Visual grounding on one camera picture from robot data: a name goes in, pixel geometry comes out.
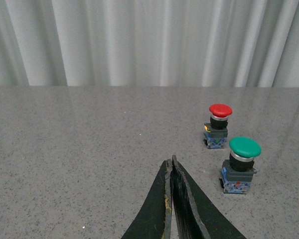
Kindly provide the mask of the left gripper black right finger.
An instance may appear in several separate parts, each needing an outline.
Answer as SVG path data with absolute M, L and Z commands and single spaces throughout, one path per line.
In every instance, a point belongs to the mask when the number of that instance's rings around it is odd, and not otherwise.
M 244 239 L 185 168 L 172 157 L 173 204 L 180 239 Z

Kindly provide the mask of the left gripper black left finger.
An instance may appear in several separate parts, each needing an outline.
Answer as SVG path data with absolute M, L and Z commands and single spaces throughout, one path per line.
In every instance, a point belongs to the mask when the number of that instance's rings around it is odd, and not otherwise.
M 169 239 L 172 218 L 172 162 L 165 160 L 124 239 Z

